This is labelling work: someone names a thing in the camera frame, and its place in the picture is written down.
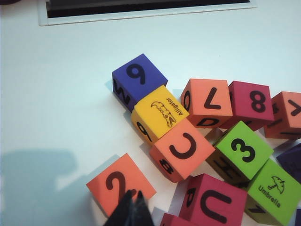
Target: black object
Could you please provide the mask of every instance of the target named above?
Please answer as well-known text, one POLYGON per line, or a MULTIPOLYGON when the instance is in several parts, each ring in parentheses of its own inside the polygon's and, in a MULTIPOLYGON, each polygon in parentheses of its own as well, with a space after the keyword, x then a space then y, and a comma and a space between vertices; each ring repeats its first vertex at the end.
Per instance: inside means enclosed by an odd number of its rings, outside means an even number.
POLYGON ((0 0, 0 5, 9 5, 9 4, 16 3, 18 1, 21 1, 21 0, 0 0))
POLYGON ((120 200, 107 222, 103 226, 154 226, 151 214, 141 191, 133 203, 130 190, 120 200))
POLYGON ((49 0, 49 18, 151 9, 248 3, 250 0, 49 0))

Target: white frame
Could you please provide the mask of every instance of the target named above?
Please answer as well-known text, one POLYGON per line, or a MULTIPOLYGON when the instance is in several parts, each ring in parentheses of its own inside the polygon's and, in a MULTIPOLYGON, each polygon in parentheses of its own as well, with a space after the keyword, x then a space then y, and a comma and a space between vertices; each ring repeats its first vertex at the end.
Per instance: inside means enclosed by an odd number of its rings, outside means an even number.
POLYGON ((40 26, 48 26, 48 25, 56 25, 56 24, 84 23, 84 22, 105 21, 105 20, 119 20, 119 19, 141 18, 141 17, 150 17, 150 16, 176 15, 176 14, 187 14, 187 13, 201 13, 201 12, 212 12, 212 11, 234 10, 234 9, 245 9, 245 8, 256 8, 257 7, 257 5, 255 4, 255 1, 250 0, 249 3, 153 9, 153 10, 143 10, 143 11, 133 11, 133 12, 120 12, 120 13, 107 13, 107 14, 48 18, 46 4, 45 4, 45 2, 47 0, 37 0, 37 1, 38 1, 38 15, 39 15, 39 25, 40 26))

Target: yellow block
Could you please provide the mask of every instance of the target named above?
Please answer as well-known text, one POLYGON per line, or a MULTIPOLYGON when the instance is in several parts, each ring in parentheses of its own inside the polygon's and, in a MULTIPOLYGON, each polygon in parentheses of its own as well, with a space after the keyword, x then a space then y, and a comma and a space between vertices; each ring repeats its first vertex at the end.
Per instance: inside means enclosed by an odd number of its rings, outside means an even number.
POLYGON ((181 103, 162 85, 135 105, 131 119, 152 145, 188 115, 181 103))

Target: foam block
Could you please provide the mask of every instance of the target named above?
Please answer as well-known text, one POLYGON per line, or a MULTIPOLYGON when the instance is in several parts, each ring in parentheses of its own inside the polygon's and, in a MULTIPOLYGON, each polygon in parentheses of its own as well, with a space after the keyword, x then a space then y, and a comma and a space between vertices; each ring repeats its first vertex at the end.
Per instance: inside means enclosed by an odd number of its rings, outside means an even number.
POLYGON ((152 145, 188 115, 180 102, 162 85, 135 105, 131 119, 152 145))
POLYGON ((297 209, 295 226, 300 226, 300 225, 301 225, 301 209, 297 209))
POLYGON ((233 81, 229 85, 233 117, 220 127, 229 129, 243 121, 253 131, 274 121, 269 87, 233 81))
POLYGON ((282 168, 301 183, 301 144, 277 156, 282 168))
POLYGON ((179 217, 198 226, 240 226, 247 192, 207 174, 189 180, 179 217))
POLYGON ((217 128, 232 117, 226 80, 189 79, 181 94, 181 104, 197 128, 217 128))
POLYGON ((245 211, 262 224, 286 226, 301 198, 301 185, 271 159, 252 179, 245 211))
POLYGON ((197 226, 187 220, 179 218, 175 215, 165 213, 163 215, 160 226, 197 226))
POLYGON ((265 137, 301 138, 301 93, 280 92, 272 98, 275 120, 264 127, 265 137))
POLYGON ((88 182, 87 187, 107 216, 115 210, 127 190, 132 191, 134 200, 138 191, 142 191, 146 199, 156 193, 128 154, 120 157, 88 182))
POLYGON ((144 54, 113 71, 112 77, 113 92, 130 112, 139 100, 167 84, 164 75, 144 54))
POLYGON ((214 148, 187 119, 180 121, 151 148, 150 156, 172 182, 186 179, 214 148))
POLYGON ((250 181, 274 150, 242 121, 214 144, 207 162, 232 185, 250 181))

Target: green block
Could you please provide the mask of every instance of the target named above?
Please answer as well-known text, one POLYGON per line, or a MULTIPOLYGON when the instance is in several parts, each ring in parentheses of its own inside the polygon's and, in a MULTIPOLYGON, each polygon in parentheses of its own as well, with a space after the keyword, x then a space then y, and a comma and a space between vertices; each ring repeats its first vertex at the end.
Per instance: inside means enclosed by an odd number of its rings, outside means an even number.
POLYGON ((250 181, 273 149, 242 121, 229 129, 214 145, 207 162, 232 185, 250 181))
POLYGON ((245 212, 262 224, 287 225, 301 199, 301 184, 271 159, 246 190, 245 212))

